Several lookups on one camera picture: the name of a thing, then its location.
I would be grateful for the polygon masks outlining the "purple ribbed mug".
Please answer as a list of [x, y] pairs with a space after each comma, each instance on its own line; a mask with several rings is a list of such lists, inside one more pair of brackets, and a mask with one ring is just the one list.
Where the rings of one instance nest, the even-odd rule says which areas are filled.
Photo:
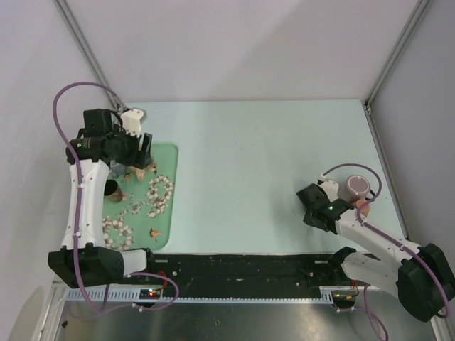
[[370, 183], [361, 175], [352, 175], [342, 184], [339, 198], [354, 204], [359, 200], [364, 200], [370, 194]]

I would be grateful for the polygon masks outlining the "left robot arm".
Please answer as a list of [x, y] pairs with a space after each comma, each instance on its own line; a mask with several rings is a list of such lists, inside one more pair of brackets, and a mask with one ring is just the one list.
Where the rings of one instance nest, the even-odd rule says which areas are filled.
[[64, 140], [70, 167], [71, 193], [67, 228], [61, 247], [48, 255], [48, 265], [70, 288], [121, 283], [132, 274], [142, 283], [157, 277], [150, 249], [116, 251], [107, 247], [102, 209], [113, 161], [144, 169], [152, 163], [152, 135], [141, 125], [146, 111], [110, 109], [83, 113], [84, 127], [74, 139]]

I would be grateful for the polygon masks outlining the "beige pink mug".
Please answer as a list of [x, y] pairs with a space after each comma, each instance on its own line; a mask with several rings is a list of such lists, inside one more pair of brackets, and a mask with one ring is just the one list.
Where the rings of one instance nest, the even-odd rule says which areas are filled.
[[367, 217], [370, 212], [370, 205], [366, 199], [357, 200], [354, 202], [354, 207], [359, 210], [361, 215], [364, 217]]

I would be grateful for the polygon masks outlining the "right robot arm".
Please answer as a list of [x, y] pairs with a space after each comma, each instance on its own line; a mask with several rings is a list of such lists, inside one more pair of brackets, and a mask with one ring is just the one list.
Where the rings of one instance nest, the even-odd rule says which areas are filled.
[[454, 299], [454, 273], [435, 244], [420, 246], [369, 227], [352, 204], [330, 196], [322, 183], [312, 183], [296, 193], [310, 227], [344, 237], [369, 252], [366, 256], [344, 247], [328, 268], [332, 282], [343, 285], [362, 281], [396, 297], [414, 318], [428, 322], [444, 314]]

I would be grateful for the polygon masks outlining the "brown striped mug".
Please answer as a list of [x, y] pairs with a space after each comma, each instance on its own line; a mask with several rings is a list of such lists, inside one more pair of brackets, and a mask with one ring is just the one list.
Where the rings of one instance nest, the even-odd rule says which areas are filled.
[[123, 201], [123, 192], [116, 180], [108, 179], [106, 181], [104, 188], [104, 198], [114, 203]]

